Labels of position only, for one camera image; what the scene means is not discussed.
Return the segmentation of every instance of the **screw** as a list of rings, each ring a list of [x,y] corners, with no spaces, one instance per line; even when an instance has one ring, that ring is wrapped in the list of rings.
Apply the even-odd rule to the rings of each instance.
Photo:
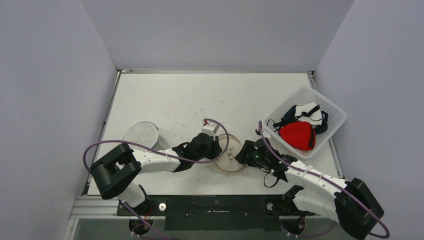
[[[273,207],[274,207],[274,204],[272,202],[270,202],[266,205],[266,209],[268,209],[269,211],[271,211],[273,209]]]
[[[167,205],[165,203],[159,204],[159,211],[163,212],[167,209]]]

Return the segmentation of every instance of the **white plastic basket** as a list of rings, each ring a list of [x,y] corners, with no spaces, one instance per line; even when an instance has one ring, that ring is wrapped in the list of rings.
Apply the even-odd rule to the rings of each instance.
[[[272,127],[273,121],[269,122],[269,127],[267,127],[266,124],[270,119],[274,120],[276,123],[280,122],[284,114],[286,114],[287,111],[289,111],[294,105],[305,105],[309,103],[318,104],[320,106],[320,110],[328,113],[328,129],[324,133],[316,135],[315,147],[312,150],[304,152],[290,146],[280,137],[280,135],[278,135],[278,132],[274,132],[275,129]],[[283,144],[299,158],[310,159],[331,138],[337,129],[340,128],[347,117],[348,116],[345,111],[321,93],[309,87],[303,86],[296,89],[286,100],[284,100],[282,104],[265,119],[262,125],[263,128],[271,134],[272,138]]]

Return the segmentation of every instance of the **white wall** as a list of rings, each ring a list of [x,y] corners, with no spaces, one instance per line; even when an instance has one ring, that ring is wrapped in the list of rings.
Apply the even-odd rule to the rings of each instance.
[[[1,1],[0,16],[0,239],[61,239],[117,72],[79,0]]]
[[[82,0],[119,69],[314,70],[354,0]]]
[[[347,112],[334,136],[343,172],[367,183],[395,240],[424,239],[423,10],[422,0],[356,0],[315,72]]]

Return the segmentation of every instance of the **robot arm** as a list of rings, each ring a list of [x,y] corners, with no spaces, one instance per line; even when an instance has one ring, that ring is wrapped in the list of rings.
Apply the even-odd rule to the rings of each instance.
[[[270,146],[270,134],[262,130],[262,135]],[[291,201],[298,210],[330,218],[340,223],[349,235],[358,240],[364,239],[370,233],[377,221],[351,197],[327,183],[323,179],[325,178],[359,199],[379,219],[384,215],[380,204],[363,181],[357,178],[352,181],[339,179],[317,171],[311,165],[307,165],[293,156],[280,154],[275,149],[272,151],[273,153],[270,152],[262,138],[256,142],[246,140],[235,159],[241,164],[262,168],[277,180],[295,184],[283,197]],[[278,160],[274,154],[290,166]]]
[[[222,152],[215,136],[218,129],[219,125],[208,122],[191,142],[159,151],[163,155],[131,149],[126,143],[119,144],[90,167],[101,198],[117,197],[132,208],[137,208],[148,199],[143,187],[132,182],[138,174],[158,171],[176,173],[190,169],[194,164],[168,157],[170,155],[193,161],[216,158]]]

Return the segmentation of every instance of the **metal frame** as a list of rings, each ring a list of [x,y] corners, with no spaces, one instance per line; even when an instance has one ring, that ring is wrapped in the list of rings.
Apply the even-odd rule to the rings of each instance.
[[[115,94],[118,88],[118,84],[121,78],[121,74],[177,74],[177,73],[192,73],[192,74],[235,74],[235,73],[305,73],[304,71],[283,71],[283,70],[263,70],[263,69],[250,69],[250,70],[157,70],[157,69],[122,69],[118,70],[115,84],[113,86],[113,92],[110,97],[109,108],[105,116],[104,124],[102,126],[101,134],[99,140],[101,140],[105,133],[105,128],[108,124],[109,115],[112,109],[112,104],[115,99]],[[306,71],[306,74],[309,79],[309,83],[312,89],[316,90],[315,79],[312,71]],[[344,178],[342,168],[340,165],[339,157],[336,152],[336,147],[334,145],[333,138],[329,140],[331,153],[333,160],[336,166],[336,170],[339,178]],[[93,161],[97,158],[99,154],[99,149],[96,148]],[[72,206],[69,221],[67,223],[63,240],[73,240],[75,235],[75,230],[78,225],[78,219],[135,219],[136,217],[129,216],[117,216],[117,207],[119,200],[117,198],[104,200],[100,196],[87,196],[87,192],[91,182],[91,175],[89,175],[82,196],[77,196],[75,198],[74,204]],[[292,219],[297,218],[297,216],[280,216],[280,219]],[[308,216],[308,218],[313,219],[322,219],[325,217],[322,216]],[[164,216],[149,216],[147,219],[165,219]]]
[[[306,74],[307,74],[307,78],[309,79],[310,87],[314,90],[317,90],[317,86],[315,85],[314,73],[312,71],[307,71]],[[331,154],[334,160],[338,177],[341,179],[344,179],[345,176],[343,175],[342,166],[340,165],[340,160],[339,160],[339,156],[337,155],[336,146],[334,145],[333,137],[330,137],[330,140],[328,141],[330,143]]]
[[[105,134],[106,125],[108,125],[109,115],[111,114],[112,104],[114,104],[115,94],[117,93],[117,88],[118,88],[120,78],[121,78],[121,71],[118,70],[117,75],[116,75],[116,79],[115,79],[115,83],[113,85],[112,94],[110,96],[109,107],[107,108],[107,113],[106,113],[106,116],[104,117],[103,126],[101,127],[101,133],[100,133],[100,136],[98,137],[99,141],[101,141],[103,139],[103,136]],[[90,164],[92,164],[94,162],[94,160],[97,159],[98,155],[99,155],[99,145],[97,145],[95,147],[94,158],[92,159]],[[84,190],[82,192],[83,196],[87,195],[87,193],[89,191],[91,180],[92,180],[92,176],[89,174],[88,179],[85,182]]]

